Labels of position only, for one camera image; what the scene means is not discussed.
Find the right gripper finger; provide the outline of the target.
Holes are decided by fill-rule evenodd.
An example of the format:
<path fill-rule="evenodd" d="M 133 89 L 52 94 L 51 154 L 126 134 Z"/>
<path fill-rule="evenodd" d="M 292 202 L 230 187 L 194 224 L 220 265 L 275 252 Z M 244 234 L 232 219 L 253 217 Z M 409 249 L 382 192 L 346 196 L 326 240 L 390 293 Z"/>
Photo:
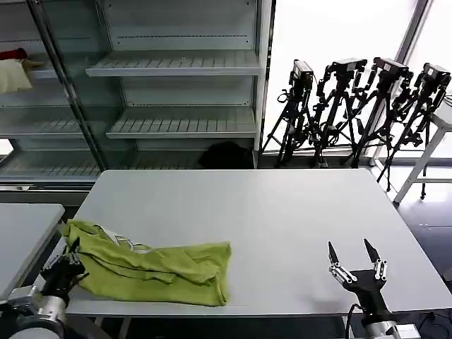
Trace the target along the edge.
<path fill-rule="evenodd" d="M 374 277 L 376 280 L 386 281 L 387 261 L 382 260 L 378 251 L 371 245 L 371 243 L 364 238 L 364 245 L 366 247 L 369 259 L 374 268 Z"/>
<path fill-rule="evenodd" d="M 346 270 L 339 262 L 338 256 L 331 242 L 328 242 L 329 272 L 341 284 L 350 285 L 357 282 L 357 277 Z"/>

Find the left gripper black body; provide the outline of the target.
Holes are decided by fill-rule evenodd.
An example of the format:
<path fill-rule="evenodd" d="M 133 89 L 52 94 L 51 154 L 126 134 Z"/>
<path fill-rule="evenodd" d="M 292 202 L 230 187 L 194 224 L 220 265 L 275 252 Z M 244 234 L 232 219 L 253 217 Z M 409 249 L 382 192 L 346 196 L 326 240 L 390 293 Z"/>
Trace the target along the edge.
<path fill-rule="evenodd" d="M 41 294 L 58 297 L 64 301 L 64 304 L 69 304 L 69 292 L 88 273 L 85 273 L 82 263 L 54 263 L 52 266 L 42 269 L 40 275 L 45 280 Z"/>

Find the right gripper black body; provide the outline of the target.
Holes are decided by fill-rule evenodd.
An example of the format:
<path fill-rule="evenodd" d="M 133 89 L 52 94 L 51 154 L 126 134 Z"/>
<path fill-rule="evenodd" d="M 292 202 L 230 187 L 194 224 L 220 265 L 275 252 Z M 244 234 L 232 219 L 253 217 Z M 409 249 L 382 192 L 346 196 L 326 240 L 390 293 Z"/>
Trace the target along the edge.
<path fill-rule="evenodd" d="M 371 269 L 351 270 L 350 273 L 356 277 L 356 280 L 352 280 L 351 283 L 344 283 L 344 288 L 357 296 L 364 313 L 366 315 L 389 314 L 390 311 L 381 294 L 381 289 L 386 281 L 376 279 L 376 274 Z"/>

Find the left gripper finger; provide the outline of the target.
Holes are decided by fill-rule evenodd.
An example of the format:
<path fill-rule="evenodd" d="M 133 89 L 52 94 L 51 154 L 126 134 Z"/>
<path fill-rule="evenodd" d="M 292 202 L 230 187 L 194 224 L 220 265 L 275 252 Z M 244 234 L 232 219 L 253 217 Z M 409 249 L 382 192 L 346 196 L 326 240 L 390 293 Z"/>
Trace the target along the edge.
<path fill-rule="evenodd" d="M 79 258 L 79 247 L 81 244 L 80 237 L 77 237 L 73 244 L 70 246 L 70 265 L 73 272 L 84 272 L 85 267 Z"/>
<path fill-rule="evenodd" d="M 57 256 L 47 266 L 50 273 L 67 273 L 75 267 L 75 249 L 65 247 L 62 254 Z"/>

